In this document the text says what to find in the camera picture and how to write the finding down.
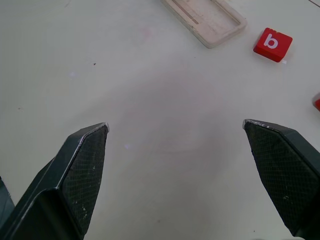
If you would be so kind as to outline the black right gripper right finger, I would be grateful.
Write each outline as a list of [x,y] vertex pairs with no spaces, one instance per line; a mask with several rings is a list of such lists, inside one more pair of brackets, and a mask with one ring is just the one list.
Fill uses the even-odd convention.
[[245,119],[242,128],[284,225],[294,237],[320,240],[320,152],[282,125]]

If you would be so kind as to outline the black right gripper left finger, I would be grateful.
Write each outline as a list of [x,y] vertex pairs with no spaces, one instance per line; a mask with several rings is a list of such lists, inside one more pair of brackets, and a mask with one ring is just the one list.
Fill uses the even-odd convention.
[[108,133],[102,122],[69,135],[0,228],[0,240],[84,240],[101,186]]

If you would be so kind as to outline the red letter b block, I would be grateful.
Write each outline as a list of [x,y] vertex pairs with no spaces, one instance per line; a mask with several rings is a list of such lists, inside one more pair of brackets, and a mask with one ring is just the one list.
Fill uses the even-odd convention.
[[292,41],[292,37],[267,27],[257,40],[253,51],[279,63],[287,54]]

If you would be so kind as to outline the light wooden letter tray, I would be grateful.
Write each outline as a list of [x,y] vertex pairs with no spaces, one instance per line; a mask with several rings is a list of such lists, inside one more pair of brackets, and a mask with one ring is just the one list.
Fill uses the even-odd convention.
[[237,35],[247,26],[247,20],[225,0],[161,1],[209,49]]

